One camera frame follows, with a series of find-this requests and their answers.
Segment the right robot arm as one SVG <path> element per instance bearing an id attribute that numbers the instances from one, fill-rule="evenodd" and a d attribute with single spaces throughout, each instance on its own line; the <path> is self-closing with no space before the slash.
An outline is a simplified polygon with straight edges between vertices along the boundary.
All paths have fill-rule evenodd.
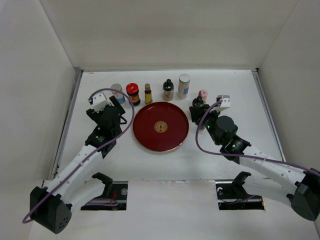
<path id="1" fill-rule="evenodd" d="M 251 179 L 249 172 L 241 172 L 232 182 L 232 192 L 238 198 L 253 195 L 264 196 L 283 203 L 300 217 L 316 221 L 320 214 L 320 172 L 297 164 L 271 159 L 250 142 L 237 135 L 238 127 L 226 115 L 220 115 L 213 105 L 190 106 L 191 121 L 197 128 L 204 126 L 215 145 L 220 146 L 214 155 L 259 172 L 270 181 Z"/>

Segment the red-lid chili sauce jar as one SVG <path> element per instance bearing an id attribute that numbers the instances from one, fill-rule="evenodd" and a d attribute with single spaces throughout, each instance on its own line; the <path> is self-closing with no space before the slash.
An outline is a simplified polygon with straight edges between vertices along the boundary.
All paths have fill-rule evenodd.
<path id="1" fill-rule="evenodd" d="M 136 83 L 129 83 L 125 89 L 133 105 L 138 106 L 141 103 L 139 86 Z"/>

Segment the black-cap clear spice bottle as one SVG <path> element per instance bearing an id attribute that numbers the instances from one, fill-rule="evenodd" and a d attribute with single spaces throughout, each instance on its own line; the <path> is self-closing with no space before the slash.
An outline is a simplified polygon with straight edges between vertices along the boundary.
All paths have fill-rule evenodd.
<path id="1" fill-rule="evenodd" d="M 201 108 L 204 105 L 203 98 L 201 96 L 197 96 L 192 101 L 192 106 L 195 108 Z"/>

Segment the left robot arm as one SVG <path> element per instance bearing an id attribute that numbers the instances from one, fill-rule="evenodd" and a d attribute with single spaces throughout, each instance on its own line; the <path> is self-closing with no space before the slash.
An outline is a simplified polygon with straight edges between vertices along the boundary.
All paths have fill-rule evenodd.
<path id="1" fill-rule="evenodd" d="M 61 233 L 72 215 L 93 198 L 108 199 L 113 180 L 98 172 L 98 165 L 114 148 L 122 134 L 125 110 L 118 100 L 94 95 L 86 111 L 96 127 L 76 157 L 48 185 L 36 186 L 29 196 L 29 218 L 54 234 Z"/>

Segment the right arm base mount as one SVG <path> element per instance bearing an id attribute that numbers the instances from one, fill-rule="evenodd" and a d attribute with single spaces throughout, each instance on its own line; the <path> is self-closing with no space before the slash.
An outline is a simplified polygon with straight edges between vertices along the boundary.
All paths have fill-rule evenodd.
<path id="1" fill-rule="evenodd" d="M 242 171 L 234 179 L 215 182 L 219 210 L 265 210 L 263 198 L 248 194 L 243 187 L 249 176 L 249 172 Z"/>

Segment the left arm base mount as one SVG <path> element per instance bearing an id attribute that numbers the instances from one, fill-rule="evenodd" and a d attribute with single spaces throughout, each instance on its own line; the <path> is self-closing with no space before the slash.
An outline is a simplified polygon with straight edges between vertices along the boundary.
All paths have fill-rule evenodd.
<path id="1" fill-rule="evenodd" d="M 96 196 L 82 206 L 82 211 L 127 210 L 127 198 L 129 191 L 128 181 L 113 181 L 112 178 L 100 172 L 94 174 L 92 178 L 97 179 L 104 184 L 104 189 L 101 195 Z"/>

